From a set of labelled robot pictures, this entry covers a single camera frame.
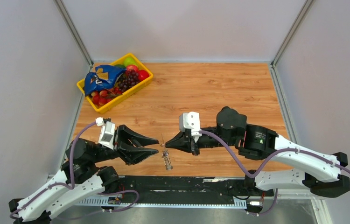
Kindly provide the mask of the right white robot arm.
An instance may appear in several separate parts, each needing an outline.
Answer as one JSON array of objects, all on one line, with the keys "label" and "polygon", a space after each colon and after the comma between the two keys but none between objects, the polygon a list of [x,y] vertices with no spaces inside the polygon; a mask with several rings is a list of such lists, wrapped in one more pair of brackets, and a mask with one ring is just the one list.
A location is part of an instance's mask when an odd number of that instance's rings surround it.
[{"label": "right white robot arm", "polygon": [[245,173],[244,190],[250,195],[272,189],[308,189],[312,194],[336,198],[350,191],[350,178],[342,175],[348,164],[344,153],[324,154],[298,145],[269,128],[247,123],[247,117],[223,107],[214,127],[201,127],[197,112],[179,117],[179,133],[165,146],[199,155],[203,148],[225,147],[237,164],[241,155],[261,161]]}]

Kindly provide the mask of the large keyring with small rings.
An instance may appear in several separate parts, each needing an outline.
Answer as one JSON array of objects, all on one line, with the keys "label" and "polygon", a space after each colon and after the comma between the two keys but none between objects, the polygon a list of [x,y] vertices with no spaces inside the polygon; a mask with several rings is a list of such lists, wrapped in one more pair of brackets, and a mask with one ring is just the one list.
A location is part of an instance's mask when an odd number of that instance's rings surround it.
[{"label": "large keyring with small rings", "polygon": [[163,138],[163,135],[162,135],[162,144],[161,144],[161,146],[163,147],[162,158],[164,160],[165,169],[166,170],[172,170],[173,166],[172,166],[171,161],[170,161],[169,152],[168,152],[168,149],[166,148],[166,144],[165,144],[165,140]]}]

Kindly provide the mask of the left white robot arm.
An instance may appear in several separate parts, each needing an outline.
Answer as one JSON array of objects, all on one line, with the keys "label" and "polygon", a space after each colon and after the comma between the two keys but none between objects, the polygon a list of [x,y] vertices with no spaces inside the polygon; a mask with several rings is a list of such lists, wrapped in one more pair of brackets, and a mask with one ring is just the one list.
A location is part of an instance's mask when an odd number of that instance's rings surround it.
[{"label": "left white robot arm", "polygon": [[125,125],[116,126],[109,119],[93,122],[101,128],[98,142],[82,139],[80,135],[70,144],[67,161],[43,186],[23,199],[9,202],[10,218],[16,224],[49,224],[79,201],[92,195],[140,195],[134,189],[121,187],[113,167],[97,167],[101,161],[120,158],[127,165],[138,164],[158,153],[151,145],[154,138],[134,132]]}]

